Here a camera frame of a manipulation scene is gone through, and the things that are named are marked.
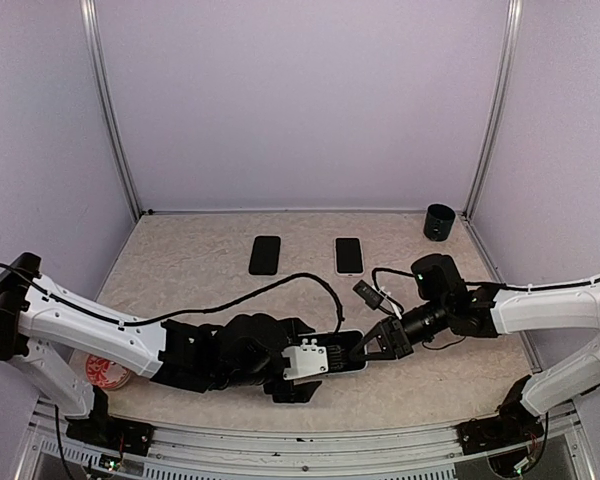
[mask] black cup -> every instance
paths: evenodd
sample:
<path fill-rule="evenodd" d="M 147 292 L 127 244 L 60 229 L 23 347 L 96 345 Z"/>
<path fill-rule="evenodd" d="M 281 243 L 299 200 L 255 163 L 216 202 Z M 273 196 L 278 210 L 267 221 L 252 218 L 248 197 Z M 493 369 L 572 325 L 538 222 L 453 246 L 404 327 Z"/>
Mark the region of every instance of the black cup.
<path fill-rule="evenodd" d="M 439 203 L 429 205 L 424 221 L 424 236 L 433 242 L 444 242 L 449 238 L 456 212 Z"/>

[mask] robotic arm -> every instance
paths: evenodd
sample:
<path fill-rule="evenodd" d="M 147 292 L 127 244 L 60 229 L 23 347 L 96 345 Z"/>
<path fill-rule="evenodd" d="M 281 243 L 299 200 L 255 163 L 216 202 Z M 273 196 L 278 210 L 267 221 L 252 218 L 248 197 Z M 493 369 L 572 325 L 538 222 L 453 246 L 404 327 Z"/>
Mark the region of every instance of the robotic arm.
<path fill-rule="evenodd" d="M 540 328 L 600 331 L 600 277 L 542 287 L 467 284 L 451 257 L 439 254 L 412 265 L 426 303 L 389 315 L 364 336 L 337 329 L 317 334 L 298 318 L 266 314 L 238 315 L 225 326 L 142 319 L 67 291 L 41 275 L 39 266 L 39 257 L 25 253 L 0 275 L 0 360 L 27 374 L 60 407 L 69 437 L 114 450 L 124 438 L 124 451 L 139 455 L 146 455 L 153 427 L 109 416 L 106 394 L 79 379 L 50 342 L 176 388 L 204 393 L 264 385 L 274 402 L 297 403 L 308 402 L 321 384 L 297 380 L 403 358 L 447 328 L 479 338 Z M 370 303 L 379 294 L 365 285 L 355 290 Z M 372 342 L 377 351 L 368 350 Z M 540 436 L 539 415 L 599 385 L 600 333 L 563 362 L 516 382 L 495 417 L 458 425 L 463 450 L 471 454 Z"/>

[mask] white smartphone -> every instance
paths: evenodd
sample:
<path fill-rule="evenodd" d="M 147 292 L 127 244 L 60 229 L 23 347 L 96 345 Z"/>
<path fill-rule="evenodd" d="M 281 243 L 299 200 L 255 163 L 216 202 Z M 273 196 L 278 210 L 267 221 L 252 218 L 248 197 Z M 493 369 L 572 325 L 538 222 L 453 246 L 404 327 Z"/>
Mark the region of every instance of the white smartphone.
<path fill-rule="evenodd" d="M 351 277 L 364 273 L 362 245 L 359 238 L 336 238 L 334 248 L 338 275 Z"/>

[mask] black smartphone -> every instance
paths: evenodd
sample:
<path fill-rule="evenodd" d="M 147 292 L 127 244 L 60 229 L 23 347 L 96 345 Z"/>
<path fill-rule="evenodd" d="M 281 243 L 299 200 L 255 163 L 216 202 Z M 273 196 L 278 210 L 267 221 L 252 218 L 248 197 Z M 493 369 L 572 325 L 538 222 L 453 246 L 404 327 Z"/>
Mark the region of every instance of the black smartphone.
<path fill-rule="evenodd" d="M 359 238 L 336 238 L 336 273 L 339 275 L 362 275 L 362 246 Z"/>
<path fill-rule="evenodd" d="M 275 275 L 280 258 L 280 237 L 261 235 L 253 241 L 249 273 L 251 275 Z"/>

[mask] marble patterned surface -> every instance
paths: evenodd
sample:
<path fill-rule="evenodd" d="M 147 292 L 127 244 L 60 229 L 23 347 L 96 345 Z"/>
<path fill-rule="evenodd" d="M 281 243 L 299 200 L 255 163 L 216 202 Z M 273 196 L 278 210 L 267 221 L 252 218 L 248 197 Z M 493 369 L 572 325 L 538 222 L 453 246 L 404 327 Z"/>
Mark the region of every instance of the marble patterned surface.
<path fill-rule="evenodd" d="M 423 215 L 369 213 L 200 214 L 144 216 L 116 263 L 99 301 L 143 317 L 185 307 L 225 303 L 288 274 L 320 275 L 344 304 L 344 328 L 371 328 L 382 314 L 369 310 L 351 290 L 356 277 L 335 274 L 333 242 L 355 236 L 362 242 L 364 278 L 373 266 L 408 270 L 423 255 L 453 256 L 466 280 L 488 274 L 460 222 L 444 243 L 422 235 Z M 253 238 L 279 235 L 280 264 L 275 277 L 247 273 Z M 406 308 L 422 303 L 413 281 L 380 274 Z M 298 316 L 318 331 L 332 329 L 331 297 L 300 279 L 213 315 L 179 317 L 191 323 L 226 323 L 239 313 Z M 444 332 L 433 346 L 454 337 Z M 84 354 L 72 359 L 82 372 Z M 359 431 L 469 419 L 493 412 L 511 384 L 529 373 L 517 336 L 467 339 L 440 352 L 418 345 L 401 361 L 372 363 L 353 375 L 327 379 L 308 404 L 278 405 L 261 387 L 204 395 L 133 378 L 110 392 L 110 412 L 179 425 L 278 432 Z"/>

